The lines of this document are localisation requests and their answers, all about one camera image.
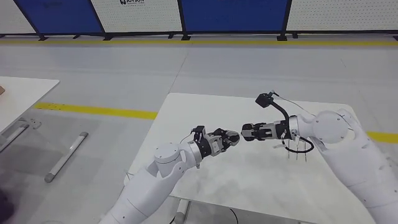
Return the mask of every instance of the joyson logo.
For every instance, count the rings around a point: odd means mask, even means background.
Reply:
[[[120,4],[129,5],[129,4],[145,4],[144,0],[120,0]]]

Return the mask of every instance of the table leg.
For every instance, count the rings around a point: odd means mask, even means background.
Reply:
[[[177,213],[175,214],[174,223],[175,224],[184,224],[187,219],[187,213],[190,206],[190,201],[188,200],[180,200],[178,205]]]
[[[2,152],[7,146],[15,140],[23,131],[25,131],[29,127],[28,124],[22,124],[18,127],[8,138],[5,138],[3,135],[0,135],[0,139],[4,141],[4,144],[0,147],[0,152]]]
[[[52,170],[45,176],[44,181],[50,183],[53,181],[54,177],[58,174],[60,169],[65,165],[65,163],[69,160],[70,156],[76,151],[81,142],[88,136],[88,133],[82,132],[78,136],[75,142],[73,142],[72,146],[69,148],[69,152],[65,154],[61,159],[57,162],[57,164],[52,168]]]

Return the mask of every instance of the wire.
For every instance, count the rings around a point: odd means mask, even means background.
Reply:
[[[299,138],[300,138],[302,141],[309,143],[311,147],[310,147],[309,149],[304,150],[304,151],[295,151],[295,150],[292,150],[292,149],[290,149],[290,148],[288,148],[288,147],[285,147],[285,149],[288,150],[288,151],[290,151],[290,152],[293,152],[293,153],[308,153],[308,152],[310,152],[310,151],[313,150],[313,148],[314,148],[315,146],[313,145],[313,143],[312,143],[311,141],[309,141],[308,139],[305,139],[305,138],[303,138],[303,137],[299,137]]]
[[[191,133],[188,136],[186,136],[185,138],[181,139],[180,144],[182,143],[182,141],[184,141],[184,139],[186,139],[187,137],[191,136],[191,134],[192,134],[192,131],[191,131]]]
[[[275,94],[277,97],[279,97],[279,98],[281,98],[281,99],[283,99],[283,100],[285,100],[285,101],[288,101],[288,102],[290,102],[290,103],[292,103],[292,104],[295,104],[296,106],[298,106],[299,108],[301,108],[302,110],[304,110],[305,112],[307,112],[308,114],[310,114],[310,115],[316,117],[315,114],[312,114],[312,113],[310,113],[309,111],[307,111],[306,109],[302,108],[302,107],[301,107],[299,104],[297,104],[296,102],[293,102],[293,101],[291,101],[291,100],[287,100],[287,99],[285,99],[285,98],[283,98],[283,97],[277,95],[276,93],[274,93],[274,94]]]
[[[129,172],[127,172],[126,171],[126,176],[127,176],[127,178],[130,180],[130,176],[129,175],[132,175],[132,176],[134,176],[134,174],[132,174],[132,173],[129,173]]]
[[[231,210],[234,213],[235,219],[236,219],[236,224],[239,224],[239,220],[238,217],[236,216],[234,210],[232,210],[232,208],[230,208],[229,210]]]

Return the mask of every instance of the white pegboard panel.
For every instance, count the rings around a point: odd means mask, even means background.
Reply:
[[[181,31],[177,0],[91,0],[106,32]]]
[[[398,30],[398,0],[293,0],[287,30]]]
[[[0,0],[0,34],[35,33],[13,0]]]

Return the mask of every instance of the table surface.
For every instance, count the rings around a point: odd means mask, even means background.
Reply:
[[[254,98],[171,93],[153,122],[132,163],[130,173],[146,165],[157,146],[179,143],[198,125],[241,131],[245,123],[272,123],[283,119],[273,107],[261,108]],[[308,113],[287,101],[276,101],[289,115]],[[307,111],[348,105],[295,101]],[[361,202],[335,177],[317,149],[305,155],[273,149],[278,140],[239,144],[216,157],[207,157],[200,169],[192,168],[171,196],[201,203],[248,210],[308,223],[374,223]]]
[[[0,77],[0,86],[6,90],[0,95],[0,134],[59,83],[59,80]]]

